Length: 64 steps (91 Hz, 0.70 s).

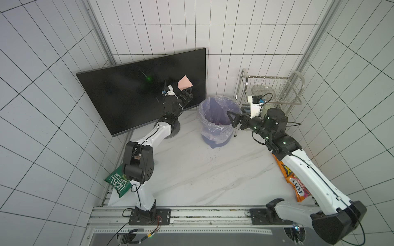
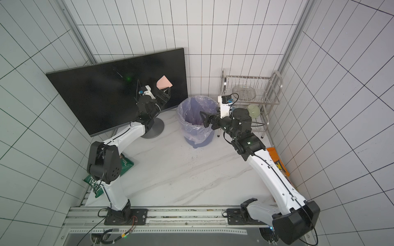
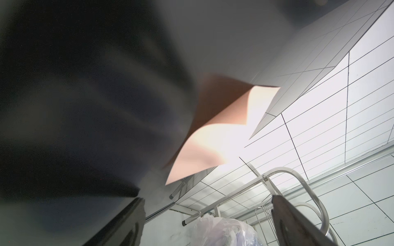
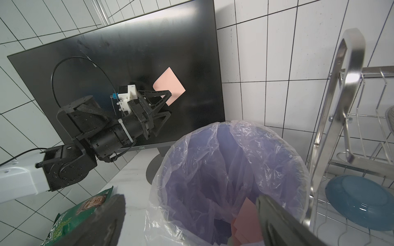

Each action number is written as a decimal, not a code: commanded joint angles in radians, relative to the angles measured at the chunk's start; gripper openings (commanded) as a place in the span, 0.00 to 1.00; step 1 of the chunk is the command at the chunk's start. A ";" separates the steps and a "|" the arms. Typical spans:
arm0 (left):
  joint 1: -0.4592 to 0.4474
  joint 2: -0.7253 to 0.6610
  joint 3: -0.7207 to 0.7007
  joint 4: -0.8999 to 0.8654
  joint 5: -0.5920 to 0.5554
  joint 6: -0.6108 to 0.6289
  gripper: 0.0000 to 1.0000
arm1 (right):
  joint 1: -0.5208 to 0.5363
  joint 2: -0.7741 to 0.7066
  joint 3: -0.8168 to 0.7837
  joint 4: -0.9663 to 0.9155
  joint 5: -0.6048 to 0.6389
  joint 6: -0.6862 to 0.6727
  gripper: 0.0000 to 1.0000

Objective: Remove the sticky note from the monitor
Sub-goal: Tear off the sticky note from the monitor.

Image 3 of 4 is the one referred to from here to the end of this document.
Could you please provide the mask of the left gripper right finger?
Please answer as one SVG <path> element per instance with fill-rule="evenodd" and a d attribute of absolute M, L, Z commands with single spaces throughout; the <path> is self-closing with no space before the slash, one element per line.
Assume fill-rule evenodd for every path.
<path fill-rule="evenodd" d="M 271 210 L 280 246 L 335 246 L 283 196 L 274 195 Z"/>

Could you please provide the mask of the pink note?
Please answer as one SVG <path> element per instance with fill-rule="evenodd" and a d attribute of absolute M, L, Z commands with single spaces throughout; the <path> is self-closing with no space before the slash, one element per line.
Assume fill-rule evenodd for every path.
<path fill-rule="evenodd" d="M 279 90 L 223 75 L 206 79 L 186 138 L 171 159 L 166 184 L 231 163 L 252 137 Z"/>

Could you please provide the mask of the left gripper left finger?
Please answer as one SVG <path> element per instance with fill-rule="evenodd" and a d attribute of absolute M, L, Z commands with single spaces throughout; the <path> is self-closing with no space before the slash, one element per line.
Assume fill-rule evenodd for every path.
<path fill-rule="evenodd" d="M 139 197 L 134 199 L 85 245 L 138 246 L 141 243 L 146 219 L 144 205 L 144 199 Z"/>

